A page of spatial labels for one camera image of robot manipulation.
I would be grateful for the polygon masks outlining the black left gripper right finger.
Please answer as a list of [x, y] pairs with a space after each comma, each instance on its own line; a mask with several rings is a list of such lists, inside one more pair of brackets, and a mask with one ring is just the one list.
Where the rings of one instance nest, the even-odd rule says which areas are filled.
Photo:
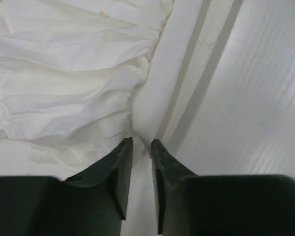
[[295, 236], [295, 181], [286, 175], [200, 176], [151, 143], [158, 233]]

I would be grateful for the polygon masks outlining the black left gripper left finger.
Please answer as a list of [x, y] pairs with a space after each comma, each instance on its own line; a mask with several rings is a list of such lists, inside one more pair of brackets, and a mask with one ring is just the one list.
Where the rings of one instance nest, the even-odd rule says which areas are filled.
[[0, 177], [0, 236], [118, 236], [126, 219], [133, 140], [65, 181]]

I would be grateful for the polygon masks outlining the white skirt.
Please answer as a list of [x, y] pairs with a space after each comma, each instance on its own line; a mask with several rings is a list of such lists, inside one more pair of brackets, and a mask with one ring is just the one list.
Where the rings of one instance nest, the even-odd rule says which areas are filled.
[[231, 0], [0, 0], [0, 173], [79, 171], [155, 137], [192, 33]]

